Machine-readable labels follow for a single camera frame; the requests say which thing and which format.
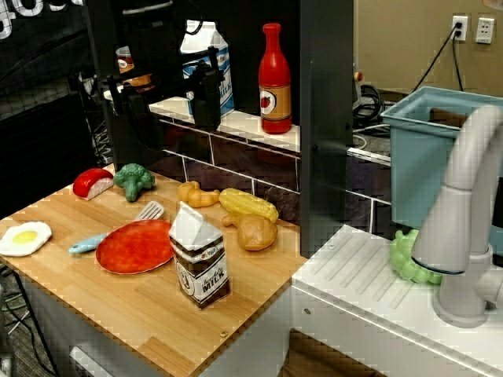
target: white faucet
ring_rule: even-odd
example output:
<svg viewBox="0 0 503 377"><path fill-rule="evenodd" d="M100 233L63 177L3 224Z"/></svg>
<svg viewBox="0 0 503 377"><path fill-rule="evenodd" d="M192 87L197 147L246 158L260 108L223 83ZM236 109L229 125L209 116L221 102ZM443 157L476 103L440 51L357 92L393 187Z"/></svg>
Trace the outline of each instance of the white faucet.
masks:
<svg viewBox="0 0 503 377"><path fill-rule="evenodd" d="M503 309L503 269L492 265L489 245L502 157L503 111L476 109L459 133L412 249L418 265L444 275L433 308L460 328L483 324L487 302Z"/></svg>

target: tile backsplash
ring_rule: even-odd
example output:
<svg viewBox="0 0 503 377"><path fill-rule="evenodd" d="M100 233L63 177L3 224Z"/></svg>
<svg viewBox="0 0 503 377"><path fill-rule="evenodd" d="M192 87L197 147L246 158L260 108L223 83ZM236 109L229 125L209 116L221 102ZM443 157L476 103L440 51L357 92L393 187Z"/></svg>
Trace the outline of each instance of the tile backsplash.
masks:
<svg viewBox="0 0 503 377"><path fill-rule="evenodd" d="M346 223L393 240L409 227L391 220L391 168L355 156L347 157Z"/></svg>
<svg viewBox="0 0 503 377"><path fill-rule="evenodd" d="M300 154L246 138L198 130L163 117L164 156L148 166L177 181L198 181L206 191L228 187L274 204L282 220L300 225Z"/></svg>

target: orange plate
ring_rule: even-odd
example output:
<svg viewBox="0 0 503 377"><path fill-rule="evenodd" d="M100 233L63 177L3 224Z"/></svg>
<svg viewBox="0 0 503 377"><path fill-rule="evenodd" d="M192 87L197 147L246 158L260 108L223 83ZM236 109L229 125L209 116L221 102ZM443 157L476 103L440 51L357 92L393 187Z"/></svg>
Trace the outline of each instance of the orange plate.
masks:
<svg viewBox="0 0 503 377"><path fill-rule="evenodd" d="M144 273L173 258L168 232L162 220L131 222L110 233L96 249L96 260L110 273Z"/></svg>

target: white milk carton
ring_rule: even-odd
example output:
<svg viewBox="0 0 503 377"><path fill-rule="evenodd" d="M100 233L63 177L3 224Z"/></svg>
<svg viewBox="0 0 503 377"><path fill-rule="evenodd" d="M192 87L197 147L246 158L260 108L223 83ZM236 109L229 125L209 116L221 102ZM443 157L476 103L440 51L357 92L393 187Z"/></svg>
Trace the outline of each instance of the white milk carton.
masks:
<svg viewBox="0 0 503 377"><path fill-rule="evenodd" d="M187 31L194 32L199 26L200 21L187 21ZM208 47L213 46L218 49L217 61L218 68L223 72L224 80L220 84L220 114L229 114L234 110L234 99L233 99L233 86L230 81L230 64L229 64L229 46L227 42L218 33L215 22L203 22L203 26L195 35L190 35L185 33L185 37L182 41L182 46L180 47L180 52L185 53L198 53L200 51L205 51ZM208 65L210 64L210 58L205 57L199 60L204 60ZM184 78L189 77L194 71L194 67L185 67L183 69ZM187 95L189 100L193 99L193 95L190 93ZM189 104L189 112L192 115L192 109Z"/></svg>

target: white countertop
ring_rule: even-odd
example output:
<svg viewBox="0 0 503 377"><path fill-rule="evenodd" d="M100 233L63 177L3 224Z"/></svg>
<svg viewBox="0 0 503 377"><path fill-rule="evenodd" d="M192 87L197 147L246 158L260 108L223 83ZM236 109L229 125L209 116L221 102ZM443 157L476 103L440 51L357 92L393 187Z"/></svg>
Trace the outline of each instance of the white countertop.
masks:
<svg viewBox="0 0 503 377"><path fill-rule="evenodd" d="M292 285L450 362L503 376L503 309L488 309L489 319L477 328L444 322L431 304L438 288L401 279L391 268L389 243L345 225L292 277Z"/></svg>

